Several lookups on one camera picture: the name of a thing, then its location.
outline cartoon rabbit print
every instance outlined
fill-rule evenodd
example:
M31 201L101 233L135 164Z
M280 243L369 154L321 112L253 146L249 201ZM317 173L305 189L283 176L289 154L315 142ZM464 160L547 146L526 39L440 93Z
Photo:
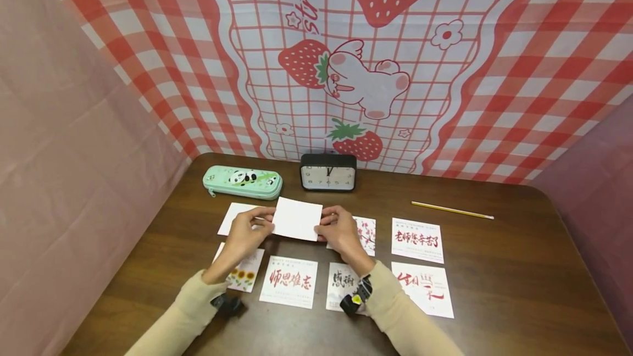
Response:
M367 118L386 119L394 99L409 88L409 75L388 59L378 62L374 70L366 68L361 61L364 45L362 40L350 40L334 50L325 89L339 102L362 107Z

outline beige sleeve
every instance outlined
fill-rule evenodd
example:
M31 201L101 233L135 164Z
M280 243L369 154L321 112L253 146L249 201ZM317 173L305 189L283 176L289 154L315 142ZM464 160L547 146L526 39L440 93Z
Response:
M367 300L367 313L401 356L463 355L453 340L405 294L383 263L376 261L370 275L374 290Z
M202 272L192 276L165 313L125 353L126 356L180 356L217 313L213 298L228 284L207 285Z

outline black wrist device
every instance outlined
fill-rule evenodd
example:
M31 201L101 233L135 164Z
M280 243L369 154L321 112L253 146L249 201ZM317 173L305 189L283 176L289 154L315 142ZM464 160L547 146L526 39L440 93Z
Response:
M241 299L237 297L230 298L228 294L223 293L211 300L211 305L217 308L218 314L230 318L239 314L245 307Z
M358 288L356 289L356 291L353 294L348 294L343 297L343 300L339 305L341 306L341 309L347 314L347 316L354 316L360 306L363 305L363 303L365 303L370 297L374 288L372 288L369 278L370 275L362 278L360 280L360 283L358 284Z

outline flower print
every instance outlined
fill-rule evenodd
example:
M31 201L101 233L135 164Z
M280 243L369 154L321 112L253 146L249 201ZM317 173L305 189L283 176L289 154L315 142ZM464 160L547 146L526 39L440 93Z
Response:
M462 40L463 27L464 23L461 19L456 19L448 24L439 24L436 28L436 34L431 39L431 44L439 46L441 49L448 49Z
M295 12L291 12L290 14L286 14L286 22L289 27L294 27L296 30L299 29L299 24L301 23L301 18L297 17Z
M400 136L403 139L407 139L409 136L411 136L411 130L409 130L409 128L404 128L397 133L397 136Z
M276 131L278 133L280 133L281 135L294 135L295 131L292 129L292 126L290 124L276 124L275 126Z

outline yellow pencil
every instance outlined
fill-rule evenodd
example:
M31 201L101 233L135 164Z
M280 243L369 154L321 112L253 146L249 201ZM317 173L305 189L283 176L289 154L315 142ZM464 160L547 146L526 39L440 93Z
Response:
M491 220L495 219L495 216L488 216L486 214L479 214L479 213L474 213L474 212L468 212L466 210L459 210L459 209L453 209L453 208L446 208L446 207L443 207L443 206L431 205L430 203L422 203L422 202L411 201L411 205L423 206L425 208L431 208L431 209L445 210L447 212L453 212L453 213L467 214L469 216L475 216L476 218L491 219Z

